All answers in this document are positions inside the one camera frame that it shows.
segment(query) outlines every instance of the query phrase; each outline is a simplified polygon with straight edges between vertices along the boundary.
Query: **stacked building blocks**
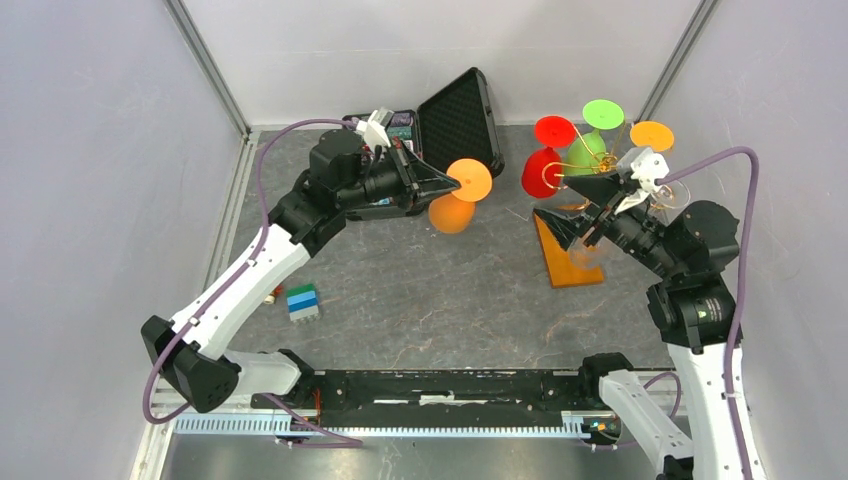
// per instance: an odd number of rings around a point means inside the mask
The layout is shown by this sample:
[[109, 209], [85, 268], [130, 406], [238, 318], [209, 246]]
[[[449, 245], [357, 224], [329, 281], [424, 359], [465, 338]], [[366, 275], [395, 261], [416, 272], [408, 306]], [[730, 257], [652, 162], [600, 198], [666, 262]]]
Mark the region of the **stacked building blocks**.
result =
[[315, 285], [311, 283], [286, 290], [286, 304], [292, 322], [315, 320], [321, 316], [321, 311], [318, 310], [318, 294]]

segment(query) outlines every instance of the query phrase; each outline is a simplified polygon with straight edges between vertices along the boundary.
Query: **wooden board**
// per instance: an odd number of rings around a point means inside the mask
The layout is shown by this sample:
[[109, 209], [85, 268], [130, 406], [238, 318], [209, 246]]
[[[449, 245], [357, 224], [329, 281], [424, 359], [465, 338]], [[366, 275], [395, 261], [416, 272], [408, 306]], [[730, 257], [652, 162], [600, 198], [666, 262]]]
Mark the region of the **wooden board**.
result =
[[576, 267], [568, 253], [559, 246], [554, 234], [539, 217], [533, 215], [536, 221], [536, 233], [539, 234], [539, 243], [542, 245], [542, 253], [545, 255], [545, 263], [548, 265], [548, 277], [551, 279], [551, 287], [579, 287], [583, 285], [597, 285], [603, 283], [604, 272], [601, 267], [584, 270]]

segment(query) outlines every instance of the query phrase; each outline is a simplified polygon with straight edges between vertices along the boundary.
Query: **gray stone surface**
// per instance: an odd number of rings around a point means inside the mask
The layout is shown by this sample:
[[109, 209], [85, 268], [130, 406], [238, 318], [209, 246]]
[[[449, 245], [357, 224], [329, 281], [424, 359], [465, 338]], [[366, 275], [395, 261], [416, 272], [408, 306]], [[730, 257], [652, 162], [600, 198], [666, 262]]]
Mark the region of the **gray stone surface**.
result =
[[[274, 145], [262, 178], [269, 205], [291, 188], [320, 134], [294, 132]], [[231, 348], [289, 348], [315, 368], [576, 368], [607, 351], [638, 367], [670, 366], [644, 293], [657, 277], [636, 261], [615, 252], [602, 265], [603, 284], [550, 287], [530, 221], [534, 199], [520, 185], [539, 144], [532, 127], [498, 134], [506, 169], [465, 232], [441, 234], [426, 213], [348, 223], [285, 282], [314, 283], [323, 317], [294, 324], [285, 301], [262, 305]], [[251, 180], [233, 258], [259, 219]]]

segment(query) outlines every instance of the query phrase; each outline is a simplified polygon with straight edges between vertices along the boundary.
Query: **floor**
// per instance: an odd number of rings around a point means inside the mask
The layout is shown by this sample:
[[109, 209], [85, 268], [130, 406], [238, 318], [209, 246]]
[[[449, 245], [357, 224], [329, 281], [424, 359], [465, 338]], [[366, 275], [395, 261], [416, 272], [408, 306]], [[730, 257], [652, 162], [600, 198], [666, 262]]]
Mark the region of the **floor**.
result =
[[[291, 188], [320, 134], [298, 131], [274, 145], [263, 167], [269, 205]], [[616, 252], [602, 265], [603, 284], [550, 287], [529, 221], [535, 199], [519, 182], [539, 144], [532, 126], [500, 127], [498, 136], [506, 169], [465, 232], [441, 234], [426, 214], [348, 223], [285, 282], [314, 283], [323, 317], [294, 324], [284, 301], [262, 305], [230, 348], [289, 348], [319, 369], [576, 368], [607, 351], [637, 367], [671, 366], [647, 311], [645, 290], [658, 279], [636, 261]], [[252, 179], [232, 258], [259, 224]]]
[[[688, 422], [676, 423], [689, 433]], [[622, 441], [630, 439], [625, 433]], [[288, 450], [267, 437], [177, 435], [163, 480], [492, 479], [656, 477], [639, 447], [592, 453], [567, 439], [367, 438], [358, 450]]]

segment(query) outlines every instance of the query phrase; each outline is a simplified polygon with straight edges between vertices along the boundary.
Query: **purple cable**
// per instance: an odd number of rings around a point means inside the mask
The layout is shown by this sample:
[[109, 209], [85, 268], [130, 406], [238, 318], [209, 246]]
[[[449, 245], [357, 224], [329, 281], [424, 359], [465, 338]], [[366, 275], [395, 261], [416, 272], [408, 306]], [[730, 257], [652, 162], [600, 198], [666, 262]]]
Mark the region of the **purple cable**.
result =
[[691, 167], [673, 173], [661, 180], [657, 185], [679, 180], [687, 175], [737, 154], [745, 154], [751, 160], [751, 179], [748, 183], [748, 198], [745, 202], [745, 216], [742, 220], [742, 241], [739, 244], [739, 275], [736, 288], [736, 311], [733, 312], [733, 321], [730, 324], [730, 333], [727, 336], [727, 348], [724, 350], [724, 389], [727, 392], [727, 408], [730, 410], [730, 420], [733, 423], [733, 433], [736, 436], [736, 447], [739, 449], [739, 459], [742, 462], [742, 476], [748, 480], [753, 478], [751, 470], [751, 459], [748, 455], [748, 445], [745, 443], [745, 434], [742, 432], [742, 420], [739, 416], [739, 407], [733, 396], [733, 346], [739, 337], [742, 322], [742, 310], [745, 306], [745, 277], [748, 270], [748, 239], [751, 236], [751, 221], [754, 218], [754, 198], [757, 196], [757, 182], [760, 178], [760, 159], [757, 154], [748, 147], [733, 147], [719, 152], [709, 158], [705, 158]]
[[291, 415], [292, 418], [297, 420], [304, 427], [312, 430], [313, 432], [320, 433], [321, 435], [335, 438], [336, 440], [340, 440], [341, 443], [289, 443], [292, 447], [295, 448], [359, 448], [362, 446], [362, 440], [356, 438], [345, 437], [344, 435], [339, 435], [338, 433], [333, 433], [325, 428], [321, 428], [318, 425], [311, 423], [309, 420], [301, 417], [296, 414], [294, 410], [288, 407], [285, 403], [281, 402], [277, 397], [275, 397], [271, 393], [261, 393], [263, 397], [267, 398], [271, 403], [276, 405], [277, 407], [283, 409], [286, 413]]
[[[674, 383], [677, 384], [677, 396], [674, 399], [674, 406], [671, 407], [671, 413], [668, 414], [668, 416], [670, 418], [674, 418], [674, 416], [677, 415], [677, 410], [680, 408], [680, 400], [683, 398], [683, 386], [680, 384], [680, 377], [678, 377], [676, 373], [674, 373], [674, 372], [662, 372], [659, 375], [657, 375], [656, 377], [648, 380], [645, 383], [645, 385], [643, 386], [643, 388], [645, 388], [647, 390], [648, 388], [651, 388], [651, 385], [657, 383], [658, 380], [663, 379], [665, 377], [673, 378]], [[596, 444], [585, 443], [585, 442], [581, 441], [578, 445], [582, 445], [584, 447], [589, 447], [589, 448], [594, 448], [595, 450], [601, 451], [601, 452], [612, 452], [612, 451], [615, 451], [615, 450], [618, 450], [618, 449], [621, 449], [621, 448], [635, 447], [636, 445], [639, 445], [639, 442], [632, 440], [630, 442], [624, 442], [624, 443], [615, 444], [615, 445], [596, 445]]]
[[[256, 160], [256, 192], [259, 195], [259, 208], [262, 211], [262, 227], [260, 230], [261, 233], [259, 235], [259, 241], [256, 242], [256, 248], [254, 248], [253, 252], [251, 252], [251, 254], [248, 256], [248, 260], [255, 260], [256, 257], [258, 257], [259, 254], [262, 252], [262, 249], [265, 246], [265, 240], [268, 239], [268, 230], [270, 228], [270, 225], [268, 224], [268, 202], [265, 200], [265, 191], [262, 189], [262, 164], [265, 163], [265, 155], [268, 154], [268, 151], [271, 149], [274, 143], [276, 143], [277, 140], [279, 140], [283, 135], [291, 132], [296, 128], [300, 128], [305, 125], [313, 125], [316, 123], [341, 125], [343, 127], [356, 127], [356, 123], [354, 122], [346, 122], [343, 120], [337, 120], [335, 118], [316, 118], [312, 120], [302, 120], [280, 130], [277, 135], [274, 136], [274, 138], [272, 138], [268, 143], [265, 144], [265, 148], [262, 149], [262, 152], [259, 153], [259, 158]], [[194, 312], [194, 315], [192, 315], [192, 317], [197, 320], [200, 320], [200, 317], [202, 317], [203, 314], [206, 313], [206, 310], [208, 310], [209, 307], [211, 307], [212, 304], [214, 304], [215, 301], [218, 300], [218, 298], [220, 298], [221, 295], [223, 295], [224, 292], [227, 291], [227, 289], [230, 288], [230, 286], [232, 286], [232, 284], [235, 283], [236, 280], [238, 280], [239, 277], [241, 277], [242, 274], [247, 271], [248, 268], [249, 264], [245, 263], [240, 266], [238, 270], [233, 272], [233, 275], [226, 281], [224, 281], [221, 286], [215, 289], [215, 291], [212, 292], [212, 295], [210, 295], [209, 298], [207, 298], [206, 301], [203, 302], [202, 305], [200, 305], [200, 307], [197, 309], [196, 312]], [[162, 370], [162, 365], [165, 364], [165, 360], [167, 360], [168, 356], [171, 355], [171, 352], [177, 346], [177, 343], [179, 343], [179, 341], [182, 340], [183, 337], [186, 336], [186, 334], [188, 334], [188, 331], [191, 330], [191, 327], [192, 324], [190, 322], [187, 322], [183, 326], [183, 328], [180, 329], [180, 331], [177, 332], [176, 335], [174, 335], [171, 341], [168, 342], [168, 344], [162, 350], [162, 353], [159, 354], [159, 358], [156, 359], [156, 362], [154, 362], [153, 364], [153, 368], [150, 370], [150, 375], [147, 376], [147, 383], [145, 383], [144, 385], [144, 394], [142, 395], [143, 398], [141, 411], [144, 415], [144, 418], [154, 425], [160, 425], [173, 420], [177, 415], [181, 414], [185, 411], [185, 409], [189, 407], [188, 403], [185, 403], [173, 412], [169, 413], [168, 415], [162, 418], [156, 418], [153, 416], [153, 412], [150, 410], [150, 397], [153, 393], [153, 387], [156, 385], [156, 378], [159, 376], [159, 372]]]

